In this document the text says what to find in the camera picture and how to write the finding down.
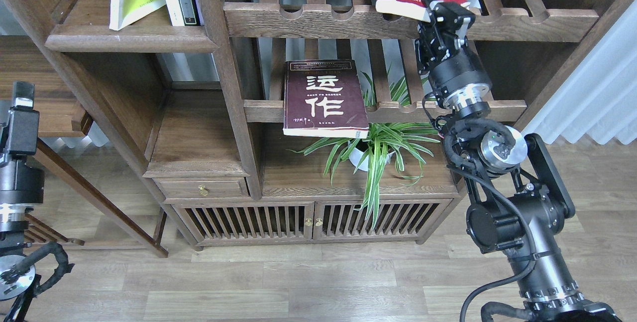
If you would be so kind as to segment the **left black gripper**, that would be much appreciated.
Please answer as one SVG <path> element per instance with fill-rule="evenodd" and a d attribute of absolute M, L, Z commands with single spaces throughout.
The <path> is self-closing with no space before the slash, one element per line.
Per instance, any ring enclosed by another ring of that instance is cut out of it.
<path fill-rule="evenodd" d="M 43 203 L 45 173 L 27 165 L 36 152 L 39 112 L 34 111 L 35 85 L 13 82 L 13 107 L 1 118 L 1 232 L 27 229 L 25 214 Z"/>

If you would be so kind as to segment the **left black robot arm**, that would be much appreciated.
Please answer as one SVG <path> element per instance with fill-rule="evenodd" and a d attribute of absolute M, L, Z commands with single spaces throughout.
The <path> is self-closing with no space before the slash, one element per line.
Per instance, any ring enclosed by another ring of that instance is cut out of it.
<path fill-rule="evenodd" d="M 52 288 L 73 265 L 57 242 L 25 255 L 26 213 L 43 202 L 45 173 L 27 165 L 36 153 L 39 112 L 34 109 L 34 84 L 16 81 L 13 96 L 1 102 L 0 231 L 1 299 L 13 300 L 4 318 L 22 322 L 32 299 Z"/>

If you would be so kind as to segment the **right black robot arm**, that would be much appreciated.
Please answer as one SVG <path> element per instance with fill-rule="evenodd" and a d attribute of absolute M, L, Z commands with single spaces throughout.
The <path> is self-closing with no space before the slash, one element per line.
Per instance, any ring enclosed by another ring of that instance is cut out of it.
<path fill-rule="evenodd" d="M 451 110 L 430 122 L 443 138 L 448 167 L 466 182 L 467 232 L 482 253 L 502 251 L 514 273 L 474 290 L 460 321 L 478 294 L 517 283 L 524 307 L 488 302 L 481 308 L 483 322 L 495 315 L 527 322 L 618 322 L 608 304 L 579 291 L 555 241 L 576 210 L 543 140 L 488 118 L 484 95 L 491 80 L 466 38 L 475 15 L 452 1 L 422 2 L 417 58 L 438 106 Z"/>

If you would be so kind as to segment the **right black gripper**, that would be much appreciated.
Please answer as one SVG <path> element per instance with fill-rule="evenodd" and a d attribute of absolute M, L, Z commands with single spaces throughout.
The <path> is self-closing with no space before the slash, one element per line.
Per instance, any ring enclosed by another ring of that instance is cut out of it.
<path fill-rule="evenodd" d="M 491 80 L 466 36 L 475 14 L 452 1 L 421 2 L 425 13 L 418 26 L 416 53 L 437 105 L 453 111 L 489 111 L 483 97 Z"/>

